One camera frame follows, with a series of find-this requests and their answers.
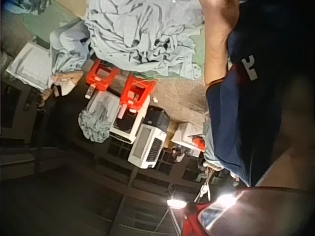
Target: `white machine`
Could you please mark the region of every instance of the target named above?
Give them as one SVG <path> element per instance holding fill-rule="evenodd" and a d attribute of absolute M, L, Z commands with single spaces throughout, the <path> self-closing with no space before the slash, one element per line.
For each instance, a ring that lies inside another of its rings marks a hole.
<path fill-rule="evenodd" d="M 121 119 L 118 118 L 119 112 L 117 112 L 115 121 L 112 123 L 110 128 L 110 136 L 125 143 L 133 144 L 136 140 L 140 125 L 146 116 L 149 103 L 150 96 L 146 98 L 137 113 L 126 110 Z"/>
<path fill-rule="evenodd" d="M 163 148 L 168 124 L 169 116 L 164 111 L 149 110 L 128 161 L 142 169 L 153 168 Z"/>

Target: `floor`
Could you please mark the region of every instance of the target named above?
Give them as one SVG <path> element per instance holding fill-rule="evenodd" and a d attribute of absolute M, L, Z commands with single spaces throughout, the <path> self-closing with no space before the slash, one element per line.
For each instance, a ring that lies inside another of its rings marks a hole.
<path fill-rule="evenodd" d="M 2 51 L 15 57 L 31 38 L 32 34 L 24 27 L 23 18 L 20 15 L 5 11 L 1 13 Z M 121 91 L 123 85 L 124 79 L 117 79 L 112 88 Z M 159 79 L 153 97 L 158 100 L 158 103 L 153 104 L 165 109 L 173 120 L 191 122 L 202 127 L 204 114 L 208 110 L 202 81 L 184 78 Z"/>

